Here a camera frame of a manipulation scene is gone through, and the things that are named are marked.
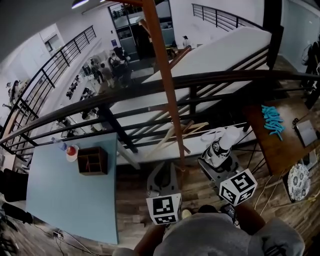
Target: decorative plate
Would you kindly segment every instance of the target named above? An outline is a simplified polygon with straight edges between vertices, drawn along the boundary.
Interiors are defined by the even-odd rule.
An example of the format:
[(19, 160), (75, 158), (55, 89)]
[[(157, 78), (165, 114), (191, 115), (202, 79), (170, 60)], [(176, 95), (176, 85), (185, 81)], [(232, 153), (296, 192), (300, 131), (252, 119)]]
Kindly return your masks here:
[(295, 164), (288, 176), (288, 191), (292, 200), (300, 201), (306, 197), (310, 189), (310, 178), (307, 167)]

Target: white ceiling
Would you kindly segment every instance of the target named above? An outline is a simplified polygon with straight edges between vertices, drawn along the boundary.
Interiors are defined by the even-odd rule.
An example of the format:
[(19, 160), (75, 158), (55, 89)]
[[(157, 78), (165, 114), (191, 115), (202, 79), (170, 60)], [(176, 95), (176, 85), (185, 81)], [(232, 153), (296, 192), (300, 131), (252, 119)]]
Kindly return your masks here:
[(90, 0), (71, 9), (72, 3), (73, 0), (0, 0), (0, 63), (25, 40), (63, 17), (114, 4)]

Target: ceiling light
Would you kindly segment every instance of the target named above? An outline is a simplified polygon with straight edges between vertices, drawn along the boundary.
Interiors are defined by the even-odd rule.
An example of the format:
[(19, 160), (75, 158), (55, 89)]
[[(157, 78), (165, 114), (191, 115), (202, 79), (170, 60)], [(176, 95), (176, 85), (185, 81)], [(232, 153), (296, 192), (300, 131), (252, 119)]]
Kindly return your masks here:
[(82, 6), (87, 2), (89, 2), (89, 0), (74, 0), (72, 3), (72, 9)]

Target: wooden box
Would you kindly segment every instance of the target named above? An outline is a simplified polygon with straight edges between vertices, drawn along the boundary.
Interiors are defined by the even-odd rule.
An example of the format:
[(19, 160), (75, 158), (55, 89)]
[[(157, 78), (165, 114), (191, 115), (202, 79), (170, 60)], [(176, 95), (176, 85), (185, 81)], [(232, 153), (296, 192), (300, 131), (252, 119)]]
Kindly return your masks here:
[(99, 146), (79, 149), (77, 160), (82, 175), (108, 174), (108, 153)]

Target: wooden pole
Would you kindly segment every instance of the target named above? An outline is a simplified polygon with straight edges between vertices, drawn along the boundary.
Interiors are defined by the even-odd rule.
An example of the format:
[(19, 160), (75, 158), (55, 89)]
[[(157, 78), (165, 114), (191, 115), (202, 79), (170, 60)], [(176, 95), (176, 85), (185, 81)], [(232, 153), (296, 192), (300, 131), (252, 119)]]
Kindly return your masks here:
[(184, 56), (186, 56), (187, 53), (190, 52), (191, 50), (192, 50), (191, 46), (188, 45), (186, 48), (184, 48), (182, 51), (180, 51), (178, 53), (178, 55), (170, 62), (170, 64), (169, 64), (170, 69), (172, 69), (175, 65), (177, 65), (178, 62), (181, 61), (182, 58)]
[(150, 31), (149, 31), (148, 25), (144, 19), (139, 21), (139, 25), (141, 25), (150, 36)]
[(152, 39), (156, 61), (157, 61), (157, 64), (159, 65), (164, 90), (168, 100), (168, 110), (173, 121), (174, 133), (176, 135), (176, 139), (179, 147), (181, 169), (184, 170), (185, 169), (184, 142), (182, 138), (182, 130), (180, 125), (175, 87), (174, 87), (174, 82), (171, 75), (171, 69), (169, 66), (167, 50), (166, 50), (165, 42), (162, 36), (162, 31), (161, 31), (160, 22), (159, 22), (154, 0), (142, 0), (142, 8), (143, 8), (145, 20), (147, 23), (147, 28), (149, 29), (150, 37)]
[(142, 0), (116, 0), (115, 2), (133, 5), (133, 6), (140, 6), (140, 7), (142, 7), (142, 4), (143, 4)]

